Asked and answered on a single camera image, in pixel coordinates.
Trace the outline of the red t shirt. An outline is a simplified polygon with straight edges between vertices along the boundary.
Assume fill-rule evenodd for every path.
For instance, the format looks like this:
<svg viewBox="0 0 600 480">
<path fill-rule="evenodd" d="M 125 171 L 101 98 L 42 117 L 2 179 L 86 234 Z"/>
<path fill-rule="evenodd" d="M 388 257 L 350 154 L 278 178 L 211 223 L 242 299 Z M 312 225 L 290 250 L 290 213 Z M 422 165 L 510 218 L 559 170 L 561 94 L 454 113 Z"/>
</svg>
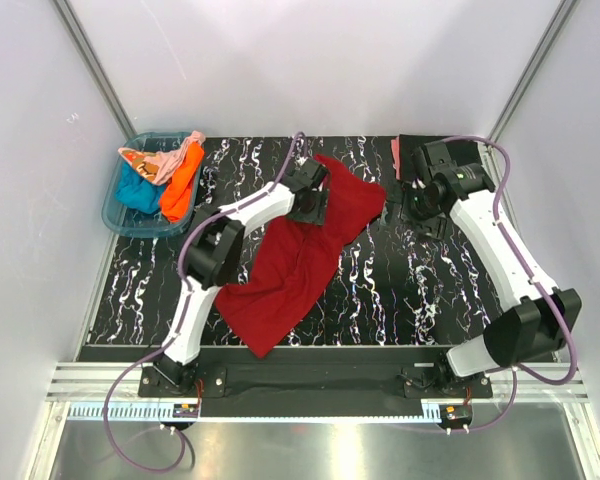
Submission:
<svg viewBox="0 0 600 480">
<path fill-rule="evenodd" d="M 329 171 L 323 225 L 286 217 L 271 221 L 249 281 L 224 286 L 214 305 L 233 333 L 265 357 L 313 308 L 336 273 L 344 247 L 378 217 L 387 197 L 378 183 L 355 176 L 340 161 L 317 154 Z"/>
</svg>

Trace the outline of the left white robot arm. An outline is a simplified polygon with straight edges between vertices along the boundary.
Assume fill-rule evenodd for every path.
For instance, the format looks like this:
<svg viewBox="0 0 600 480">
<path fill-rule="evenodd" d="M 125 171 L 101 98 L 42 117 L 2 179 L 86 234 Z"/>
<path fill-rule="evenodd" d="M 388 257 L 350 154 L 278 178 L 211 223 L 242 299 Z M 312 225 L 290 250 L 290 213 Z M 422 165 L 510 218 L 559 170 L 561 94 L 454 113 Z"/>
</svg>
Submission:
<svg viewBox="0 0 600 480">
<path fill-rule="evenodd" d="M 278 217 L 323 225 L 328 181 L 327 167 L 308 159 L 239 201 L 199 210 L 178 258 L 181 291 L 173 323 L 153 360 L 166 381 L 179 389 L 193 384 L 204 325 L 237 272 L 245 238 Z"/>
</svg>

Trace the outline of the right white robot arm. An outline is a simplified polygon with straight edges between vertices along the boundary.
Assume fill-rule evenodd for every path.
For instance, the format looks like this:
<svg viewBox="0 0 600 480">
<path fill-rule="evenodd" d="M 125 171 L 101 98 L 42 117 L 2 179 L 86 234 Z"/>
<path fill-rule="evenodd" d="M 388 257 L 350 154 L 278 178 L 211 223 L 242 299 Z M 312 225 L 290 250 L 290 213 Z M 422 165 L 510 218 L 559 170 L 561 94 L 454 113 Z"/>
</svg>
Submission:
<svg viewBox="0 0 600 480">
<path fill-rule="evenodd" d="M 495 286 L 502 314 L 482 334 L 457 345 L 440 361 L 453 379 L 518 368 L 548 385 L 564 385 L 577 371 L 577 351 L 571 334 L 582 308 L 573 289 L 563 290 L 535 261 L 500 208 L 502 190 L 481 186 L 466 190 L 437 178 L 427 186 L 405 188 L 407 219 L 428 228 L 439 220 L 454 223 L 467 237 Z M 550 378 L 526 363 L 566 348 L 567 372 Z"/>
</svg>

